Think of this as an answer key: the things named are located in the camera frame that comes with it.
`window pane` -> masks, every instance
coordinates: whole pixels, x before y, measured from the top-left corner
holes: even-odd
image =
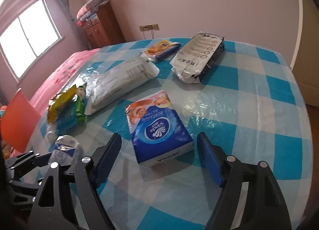
[[[23,30],[37,56],[58,40],[58,36],[52,27],[42,0],[35,2],[19,18]]]
[[[24,36],[19,19],[14,20],[3,32],[0,44],[15,74],[21,77],[36,56]]]

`checkered tablecloth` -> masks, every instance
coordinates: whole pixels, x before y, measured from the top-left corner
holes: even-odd
[[[183,46],[189,38],[170,40]],[[104,47],[77,75],[103,73],[158,41]],[[226,154],[246,163],[264,160],[269,164],[295,228],[310,190],[312,137],[303,98],[282,56],[255,45],[225,41],[225,52],[201,84],[180,81],[171,71],[170,59],[156,63],[160,69],[157,78],[88,116],[87,123],[70,131],[86,155],[106,144],[114,132],[122,136],[122,149],[109,179],[98,189],[114,225],[121,230],[203,229],[216,205],[220,189],[200,167],[196,147],[194,152],[158,167],[145,168],[136,162],[124,107],[163,89],[195,142],[197,134],[204,131]],[[27,150],[41,154],[52,150],[45,138],[45,118],[46,114]],[[45,168],[33,171],[25,181],[44,174]],[[87,227],[74,196],[79,223]]]

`blue vinda tissue package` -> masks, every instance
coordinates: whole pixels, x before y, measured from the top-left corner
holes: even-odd
[[[194,149],[165,91],[133,102],[125,113],[139,164],[153,166]]]

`pink bedspread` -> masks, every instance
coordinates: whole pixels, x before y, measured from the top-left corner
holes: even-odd
[[[42,115],[47,108],[49,100],[59,92],[68,79],[98,50],[73,53],[43,82],[30,100],[31,105]]]

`silver screw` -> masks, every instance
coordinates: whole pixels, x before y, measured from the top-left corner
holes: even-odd
[[[50,165],[50,167],[51,167],[52,169],[55,169],[57,166],[59,166],[59,164],[58,164],[57,162],[53,162],[53,163],[51,163],[51,165]]]
[[[227,160],[232,163],[236,160],[236,158],[235,158],[235,156],[229,155],[229,156],[227,156]]]
[[[83,163],[88,163],[90,161],[91,161],[91,158],[89,156],[85,156],[85,157],[82,158],[82,162]]]
[[[267,168],[268,164],[266,162],[260,162],[260,167]]]

